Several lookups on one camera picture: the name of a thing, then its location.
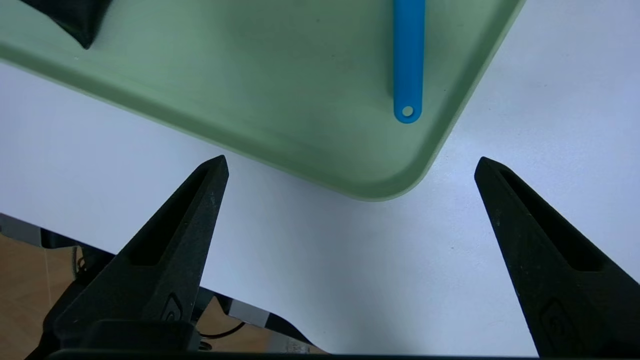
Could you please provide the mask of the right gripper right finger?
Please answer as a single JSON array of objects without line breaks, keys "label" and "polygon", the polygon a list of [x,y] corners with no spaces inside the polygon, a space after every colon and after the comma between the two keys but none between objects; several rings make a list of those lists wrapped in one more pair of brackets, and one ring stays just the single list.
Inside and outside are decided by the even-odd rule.
[{"label": "right gripper right finger", "polygon": [[541,357],[637,357],[640,286],[514,171],[474,180]]}]

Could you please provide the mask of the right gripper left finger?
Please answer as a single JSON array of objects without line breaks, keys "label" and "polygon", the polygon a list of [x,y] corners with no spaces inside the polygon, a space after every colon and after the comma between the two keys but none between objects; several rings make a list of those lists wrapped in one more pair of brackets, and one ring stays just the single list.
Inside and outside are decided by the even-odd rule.
[{"label": "right gripper left finger", "polygon": [[192,322],[229,179],[202,162],[116,255],[99,255],[46,315],[42,351],[196,352]]}]

